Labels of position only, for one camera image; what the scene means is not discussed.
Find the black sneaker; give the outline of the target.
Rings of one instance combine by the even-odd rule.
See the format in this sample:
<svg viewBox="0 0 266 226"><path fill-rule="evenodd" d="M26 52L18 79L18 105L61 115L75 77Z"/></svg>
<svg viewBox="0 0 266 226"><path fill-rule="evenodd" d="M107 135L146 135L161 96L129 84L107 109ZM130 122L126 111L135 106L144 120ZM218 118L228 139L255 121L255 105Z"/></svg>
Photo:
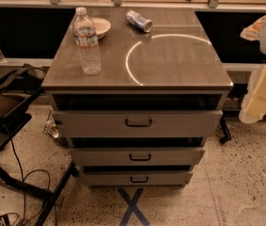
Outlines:
<svg viewBox="0 0 266 226"><path fill-rule="evenodd" d="M17 213L6 213L0 215L0 226L18 226L20 216Z"/></svg>

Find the clear plastic water bottle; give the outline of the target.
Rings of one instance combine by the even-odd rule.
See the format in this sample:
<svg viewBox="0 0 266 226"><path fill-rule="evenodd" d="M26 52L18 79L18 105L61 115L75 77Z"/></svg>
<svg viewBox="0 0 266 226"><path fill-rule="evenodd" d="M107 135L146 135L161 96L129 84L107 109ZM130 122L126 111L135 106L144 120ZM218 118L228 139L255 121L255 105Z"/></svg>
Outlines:
<svg viewBox="0 0 266 226"><path fill-rule="evenodd" d="M99 73L102 69L99 42L94 22L87 15L86 8L75 10L72 31L79 47L83 72L88 75Z"/></svg>

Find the top grey drawer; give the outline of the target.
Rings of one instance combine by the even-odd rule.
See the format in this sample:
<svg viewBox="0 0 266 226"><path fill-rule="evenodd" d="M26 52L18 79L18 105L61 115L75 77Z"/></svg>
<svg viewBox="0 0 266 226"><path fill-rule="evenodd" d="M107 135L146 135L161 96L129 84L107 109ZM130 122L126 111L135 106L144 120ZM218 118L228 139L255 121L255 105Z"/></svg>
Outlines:
<svg viewBox="0 0 266 226"><path fill-rule="evenodd" d="M208 137L221 110L56 111L63 137Z"/></svg>

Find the black chair with bag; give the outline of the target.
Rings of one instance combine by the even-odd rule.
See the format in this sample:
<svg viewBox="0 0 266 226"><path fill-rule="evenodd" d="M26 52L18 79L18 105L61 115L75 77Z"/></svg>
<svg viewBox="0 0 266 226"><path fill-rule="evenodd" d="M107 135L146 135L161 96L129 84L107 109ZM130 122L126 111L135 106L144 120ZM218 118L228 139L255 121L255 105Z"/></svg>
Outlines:
<svg viewBox="0 0 266 226"><path fill-rule="evenodd" d="M24 64L20 69L11 71L0 78L0 151L9 142L13 143L13 137L31 120L31 115L27 113L27 109L43 93L41 83L45 74L46 72L42 68ZM36 88L28 97L8 94L8 90L11 90L10 86L15 80L21 80L22 82L32 80ZM22 172L23 169L21 168L22 165L19 158L17 158L17 161L20 172ZM24 195L29 194L43 200L42 209L38 213L39 218L35 223L35 226L43 226L59 194L70 176L74 174L74 171L75 165L73 162L70 162L54 192L27 184L23 173L21 173L22 180L14 179L1 167L0 179L8 186L20 189Z"/></svg>

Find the grey drawer cabinet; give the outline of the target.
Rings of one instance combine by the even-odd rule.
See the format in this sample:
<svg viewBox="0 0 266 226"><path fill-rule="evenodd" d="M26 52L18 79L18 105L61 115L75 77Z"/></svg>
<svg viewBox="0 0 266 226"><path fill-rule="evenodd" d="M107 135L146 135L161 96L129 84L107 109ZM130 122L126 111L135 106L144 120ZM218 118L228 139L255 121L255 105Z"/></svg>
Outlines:
<svg viewBox="0 0 266 226"><path fill-rule="evenodd" d="M90 8L88 12L112 25L100 41L102 69L95 75L83 72L79 48L72 32L67 32L42 84L53 114L222 111L233 84L192 9L140 8L138 13L153 22L148 34L126 21L126 8ZM203 151L207 138L65 137L70 149L192 147ZM82 173L166 170L193 173L194 166L77 167Z"/></svg>

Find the middle grey drawer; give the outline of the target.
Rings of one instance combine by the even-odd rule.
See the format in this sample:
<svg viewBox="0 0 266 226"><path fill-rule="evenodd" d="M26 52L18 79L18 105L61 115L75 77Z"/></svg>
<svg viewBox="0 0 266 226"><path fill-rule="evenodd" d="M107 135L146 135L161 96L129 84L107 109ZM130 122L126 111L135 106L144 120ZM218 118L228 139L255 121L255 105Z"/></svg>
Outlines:
<svg viewBox="0 0 266 226"><path fill-rule="evenodd" d="M201 148L74 148L70 154L77 166L182 166L196 165Z"/></svg>

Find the grey drawer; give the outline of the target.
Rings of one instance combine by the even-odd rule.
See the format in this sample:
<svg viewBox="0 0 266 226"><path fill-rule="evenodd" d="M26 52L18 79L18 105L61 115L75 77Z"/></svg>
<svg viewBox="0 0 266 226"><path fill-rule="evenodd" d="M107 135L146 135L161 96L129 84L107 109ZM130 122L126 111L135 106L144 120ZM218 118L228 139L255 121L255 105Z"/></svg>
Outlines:
<svg viewBox="0 0 266 226"><path fill-rule="evenodd" d="M83 172L87 186L185 186L193 176L190 171Z"/></svg>
<svg viewBox="0 0 266 226"><path fill-rule="evenodd" d="M74 148L70 154L77 166L182 166L196 165L201 148Z"/></svg>
<svg viewBox="0 0 266 226"><path fill-rule="evenodd" d="M221 110L56 111L63 137L208 137Z"/></svg>

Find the bottom grey drawer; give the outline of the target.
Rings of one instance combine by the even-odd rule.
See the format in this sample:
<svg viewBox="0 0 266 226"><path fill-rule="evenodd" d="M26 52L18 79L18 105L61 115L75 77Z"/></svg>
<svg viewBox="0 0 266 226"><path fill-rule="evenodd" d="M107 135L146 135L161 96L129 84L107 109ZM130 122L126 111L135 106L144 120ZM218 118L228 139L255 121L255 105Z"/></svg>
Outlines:
<svg viewBox="0 0 266 226"><path fill-rule="evenodd" d="M190 171L83 172L87 186L185 186L193 176Z"/></svg>

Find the black caster leg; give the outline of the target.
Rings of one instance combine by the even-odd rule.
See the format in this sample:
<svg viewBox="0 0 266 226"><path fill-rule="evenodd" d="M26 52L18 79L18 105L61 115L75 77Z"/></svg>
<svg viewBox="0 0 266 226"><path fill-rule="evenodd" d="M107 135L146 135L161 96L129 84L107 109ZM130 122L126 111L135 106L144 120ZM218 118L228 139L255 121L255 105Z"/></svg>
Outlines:
<svg viewBox="0 0 266 226"><path fill-rule="evenodd" d="M224 134L224 136L220 138L220 143L225 144L226 142L231 140L231 134L229 133L227 123L224 117L220 119L220 126Z"/></svg>

